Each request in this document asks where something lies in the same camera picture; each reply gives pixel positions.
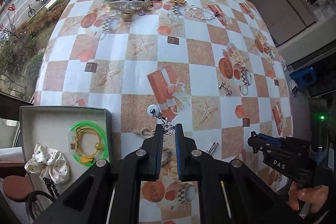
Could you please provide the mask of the person's right hand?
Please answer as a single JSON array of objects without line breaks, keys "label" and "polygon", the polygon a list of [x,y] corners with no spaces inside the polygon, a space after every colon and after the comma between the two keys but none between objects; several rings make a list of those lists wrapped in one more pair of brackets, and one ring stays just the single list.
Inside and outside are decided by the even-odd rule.
[{"label": "person's right hand", "polygon": [[327,200],[329,187],[299,189],[296,182],[292,182],[289,189],[288,205],[295,211],[299,209],[299,201],[311,204],[310,212],[317,213]]}]

